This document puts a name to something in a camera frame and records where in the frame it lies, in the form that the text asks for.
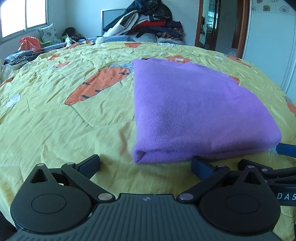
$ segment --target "ribbed gray panel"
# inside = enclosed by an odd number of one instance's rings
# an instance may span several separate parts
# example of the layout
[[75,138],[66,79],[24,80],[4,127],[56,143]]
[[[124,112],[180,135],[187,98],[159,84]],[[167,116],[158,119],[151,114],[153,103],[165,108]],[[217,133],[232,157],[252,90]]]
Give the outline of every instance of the ribbed gray panel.
[[238,237],[214,229],[193,205],[172,195],[122,194],[111,204],[100,204],[80,227],[42,236],[18,232],[11,241],[280,241],[272,232]]

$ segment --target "towel fold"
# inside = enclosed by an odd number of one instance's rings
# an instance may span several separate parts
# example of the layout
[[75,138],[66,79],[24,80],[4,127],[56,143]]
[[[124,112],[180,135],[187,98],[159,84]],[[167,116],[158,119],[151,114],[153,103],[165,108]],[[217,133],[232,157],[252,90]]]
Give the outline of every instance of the towel fold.
[[226,159],[281,141],[266,107],[226,74],[191,62],[134,60],[135,163]]

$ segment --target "window pane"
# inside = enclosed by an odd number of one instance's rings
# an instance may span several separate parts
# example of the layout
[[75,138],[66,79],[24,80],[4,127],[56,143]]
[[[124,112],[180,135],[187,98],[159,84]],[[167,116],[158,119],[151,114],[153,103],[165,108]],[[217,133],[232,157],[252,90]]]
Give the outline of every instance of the window pane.
[[1,6],[2,37],[25,29],[25,0],[7,0]]
[[27,0],[27,28],[46,23],[45,0]]

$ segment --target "orange bag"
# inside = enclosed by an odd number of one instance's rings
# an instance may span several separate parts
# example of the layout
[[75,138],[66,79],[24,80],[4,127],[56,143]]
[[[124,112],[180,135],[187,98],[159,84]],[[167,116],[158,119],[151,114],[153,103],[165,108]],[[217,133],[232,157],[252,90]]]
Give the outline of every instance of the orange bag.
[[24,37],[20,40],[21,46],[19,51],[23,50],[33,50],[34,53],[40,52],[42,50],[39,40],[35,37]]

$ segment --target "headboard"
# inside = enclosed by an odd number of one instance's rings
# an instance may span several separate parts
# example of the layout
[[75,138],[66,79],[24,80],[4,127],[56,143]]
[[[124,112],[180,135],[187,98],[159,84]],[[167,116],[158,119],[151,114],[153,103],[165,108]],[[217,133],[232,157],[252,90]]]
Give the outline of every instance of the headboard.
[[106,27],[118,16],[124,14],[125,10],[125,8],[101,10],[101,36],[103,36],[104,34],[103,28]]

